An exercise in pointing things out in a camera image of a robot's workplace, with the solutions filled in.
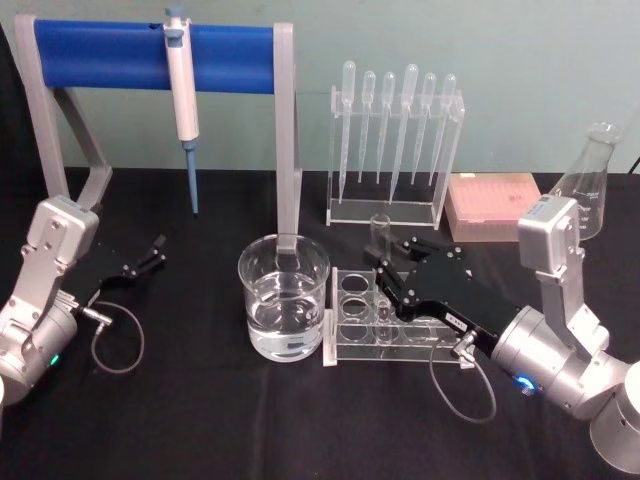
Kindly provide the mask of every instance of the transfer pipette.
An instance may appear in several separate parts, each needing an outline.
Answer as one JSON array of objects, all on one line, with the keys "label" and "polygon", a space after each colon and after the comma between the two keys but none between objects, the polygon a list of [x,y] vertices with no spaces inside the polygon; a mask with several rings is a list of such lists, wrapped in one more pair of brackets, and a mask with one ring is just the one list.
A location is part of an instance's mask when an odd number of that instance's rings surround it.
[{"label": "transfer pipette", "polygon": [[376,74],[371,70],[365,72],[362,80],[362,123],[360,124],[360,148],[358,149],[358,183],[362,182],[364,157],[367,153],[367,134],[369,132],[369,115],[373,103],[373,92],[376,88]]},{"label": "transfer pipette", "polygon": [[340,198],[342,203],[342,193],[344,184],[347,181],[347,160],[349,158],[349,128],[351,126],[351,105],[355,95],[356,87],[356,64],[351,60],[344,62],[342,66],[342,149],[340,150]]},{"label": "transfer pipette", "polygon": [[444,136],[444,127],[447,124],[449,116],[449,107],[453,100],[453,92],[456,90],[456,76],[450,73],[444,79],[442,86],[442,95],[440,96],[440,123],[436,132],[436,141],[433,144],[433,155],[431,156],[431,172],[429,173],[429,186],[433,180],[433,171],[436,168],[436,161],[440,156],[440,148],[442,147],[442,137]]},{"label": "transfer pipette", "polygon": [[407,134],[407,122],[409,120],[409,111],[413,103],[413,94],[416,92],[416,83],[418,83],[418,66],[413,63],[407,65],[404,71],[404,81],[402,82],[402,94],[400,95],[400,105],[402,112],[400,116],[400,129],[398,130],[398,144],[396,145],[396,157],[393,160],[393,173],[391,174],[391,189],[389,190],[389,203],[393,199],[393,194],[398,185],[398,177],[400,176],[400,164],[402,163],[402,152],[404,151],[404,137]]},{"label": "transfer pipette", "polygon": [[396,88],[396,76],[393,72],[384,74],[382,81],[382,116],[380,117],[380,132],[378,137],[378,170],[376,173],[376,183],[380,183],[380,167],[382,166],[382,155],[384,154],[384,142],[387,139],[387,125],[389,125],[389,114],[391,113],[391,103],[393,102],[393,92]]},{"label": "transfer pipette", "polygon": [[411,173],[411,185],[416,178],[418,171],[418,163],[420,163],[420,154],[422,153],[422,143],[424,142],[424,132],[427,129],[427,122],[431,119],[431,103],[433,103],[433,94],[436,91],[436,76],[433,73],[427,73],[424,76],[422,84],[422,96],[420,97],[420,121],[418,122],[418,133],[416,134],[416,146],[413,149],[413,172]]}]

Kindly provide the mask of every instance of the erlenmeyer flask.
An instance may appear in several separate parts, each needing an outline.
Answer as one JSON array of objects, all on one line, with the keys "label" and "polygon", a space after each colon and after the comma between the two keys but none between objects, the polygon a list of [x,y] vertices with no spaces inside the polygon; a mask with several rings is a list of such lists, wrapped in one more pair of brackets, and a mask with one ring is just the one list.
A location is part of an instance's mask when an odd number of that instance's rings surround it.
[{"label": "erlenmeyer flask", "polygon": [[575,198],[580,216],[580,240],[594,237],[602,228],[607,190],[607,167],[621,130],[611,123],[594,123],[578,160],[549,193]]}]

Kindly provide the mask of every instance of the pipette holder stand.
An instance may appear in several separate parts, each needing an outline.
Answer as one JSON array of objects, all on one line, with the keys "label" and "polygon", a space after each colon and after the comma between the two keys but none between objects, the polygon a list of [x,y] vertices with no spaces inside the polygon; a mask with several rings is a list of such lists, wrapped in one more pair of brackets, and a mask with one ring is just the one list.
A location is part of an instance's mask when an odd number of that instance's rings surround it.
[{"label": "pipette holder stand", "polygon": [[[90,167],[77,201],[92,208],[102,199],[111,167],[73,88],[170,90],[162,24],[16,15],[14,26],[48,195],[70,196],[56,125],[57,103]],[[296,233],[302,170],[297,155],[293,25],[192,25],[191,43],[197,91],[274,96],[278,232]]]},{"label": "pipette holder stand", "polygon": [[[428,362],[431,350],[440,342],[434,363],[459,363],[461,368],[472,368],[451,356],[457,342],[455,332],[439,320],[424,317],[405,323],[392,310],[381,318],[376,305],[386,297],[375,285],[373,271],[334,267],[331,282],[332,310],[325,315],[323,326],[324,366],[335,366],[340,360]],[[362,288],[354,290],[349,284]]]},{"label": "pipette holder stand", "polygon": [[[434,95],[430,118],[424,134],[420,163],[415,181],[411,183],[411,170],[420,119],[429,115],[422,107],[421,94],[416,94],[411,104],[404,138],[402,168],[398,185],[389,202],[391,171],[393,169],[402,107],[400,95],[395,95],[391,104],[385,148],[381,162],[380,180],[377,182],[377,144],[383,107],[381,94],[375,93],[369,117],[367,147],[362,181],[358,181],[360,127],[364,117],[361,92],[356,92],[351,107],[347,178],[342,201],[339,199],[340,152],[342,148],[342,123],[344,107],[342,95],[334,86],[331,89],[331,125],[329,175],[327,188],[327,226],[332,223],[368,224],[376,213],[385,213],[394,225],[432,226],[438,229],[449,174],[456,154],[456,147],[464,121],[465,109],[462,93],[456,90],[451,96],[451,105],[441,107],[441,95]],[[440,122],[444,122],[444,135],[435,162],[432,154]]]}]

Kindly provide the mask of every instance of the cable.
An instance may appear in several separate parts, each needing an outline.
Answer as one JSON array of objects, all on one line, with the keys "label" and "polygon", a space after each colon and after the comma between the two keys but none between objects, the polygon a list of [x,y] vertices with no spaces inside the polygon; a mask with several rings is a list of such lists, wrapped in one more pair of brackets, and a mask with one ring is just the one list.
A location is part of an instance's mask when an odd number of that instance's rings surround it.
[{"label": "cable", "polygon": [[638,157],[638,160],[636,160],[635,162],[633,162],[633,165],[631,165],[631,168],[629,169],[628,173],[633,173],[633,171],[636,169],[636,167],[638,166],[638,164],[640,164],[640,157]]},{"label": "cable", "polygon": [[436,342],[436,344],[431,349],[431,354],[429,355],[429,372],[431,373],[431,380],[433,380],[433,384],[435,385],[436,390],[438,390],[438,393],[442,397],[442,400],[444,400],[444,403],[447,404],[447,406],[451,409],[451,411],[456,416],[460,417],[463,420],[466,420],[469,423],[475,423],[476,425],[481,425],[483,423],[489,423],[490,421],[492,421],[496,417],[496,413],[498,412],[498,405],[496,403],[496,395],[495,395],[495,393],[493,391],[493,387],[491,386],[491,382],[489,381],[489,378],[487,377],[487,374],[484,373],[484,370],[482,369],[482,367],[480,366],[480,364],[477,361],[474,360],[473,364],[478,368],[478,372],[480,373],[480,376],[482,377],[482,380],[484,380],[484,383],[487,386],[487,390],[489,391],[489,397],[491,399],[491,412],[489,413],[488,416],[486,416],[484,418],[473,418],[473,417],[469,417],[469,416],[465,415],[464,413],[460,412],[460,410],[458,410],[456,407],[453,406],[453,403],[451,403],[451,400],[449,400],[447,395],[442,390],[442,387],[440,387],[440,384],[438,383],[438,380],[436,380],[435,371],[433,370],[433,354],[435,353],[436,349],[438,348],[438,345],[440,345],[441,342],[442,342],[442,339],[440,339],[440,340],[438,340]]},{"label": "cable", "polygon": [[116,310],[120,310],[121,312],[126,313],[129,316],[129,318],[133,320],[133,323],[135,323],[138,329],[138,332],[140,334],[140,350],[138,352],[138,358],[136,358],[135,362],[133,362],[130,366],[126,368],[115,369],[115,368],[107,367],[98,358],[98,354],[96,353],[96,344],[98,343],[98,338],[102,333],[102,328],[99,327],[98,330],[96,330],[96,333],[93,336],[93,340],[91,341],[91,355],[93,356],[93,360],[102,370],[108,373],[113,373],[114,375],[122,375],[125,373],[129,373],[130,371],[135,369],[138,365],[140,365],[140,362],[142,361],[142,357],[144,356],[144,331],[142,330],[142,325],[140,324],[140,320],[138,320],[138,317],[136,317],[130,310],[126,309],[125,307],[117,303],[105,302],[103,300],[99,300],[97,302],[94,302],[93,305],[102,305],[104,307],[111,307],[111,308],[115,308]]}]

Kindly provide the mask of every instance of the black tablecloth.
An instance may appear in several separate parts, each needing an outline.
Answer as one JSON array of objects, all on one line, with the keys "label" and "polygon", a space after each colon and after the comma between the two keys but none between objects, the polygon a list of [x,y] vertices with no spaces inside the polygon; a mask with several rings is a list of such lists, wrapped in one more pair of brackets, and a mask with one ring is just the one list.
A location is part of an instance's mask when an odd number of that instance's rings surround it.
[{"label": "black tablecloth", "polygon": [[[77,172],[71,176],[77,186]],[[537,178],[546,190],[555,177]],[[321,242],[333,265],[362,268],[368,229],[324,225],[325,181],[326,174],[305,174],[300,232]],[[96,244],[135,257],[158,233],[168,238],[166,269],[126,298],[144,324],[144,361],[124,377],[96,370],[89,356],[95,326],[80,319],[61,361],[5,411],[2,480],[626,478],[592,449],[587,423],[541,397],[523,397],[486,359],[498,400],[497,418],[486,426],[454,417],[422,364],[324,368],[320,350],[293,364],[263,359],[249,343],[236,261],[275,229],[275,176],[200,172],[199,184],[196,220],[184,172],[115,173]],[[6,299],[37,198],[0,197]],[[610,353],[628,362],[640,357],[639,200],[640,178],[610,176],[605,227],[584,244],[586,299],[611,332]],[[441,239],[444,229],[397,233]],[[519,266],[516,244],[466,251],[476,278],[541,308],[539,285]],[[132,353],[135,344],[121,345],[131,343],[128,334],[109,335],[105,355]],[[460,409],[486,412],[474,372],[437,369]]]}]

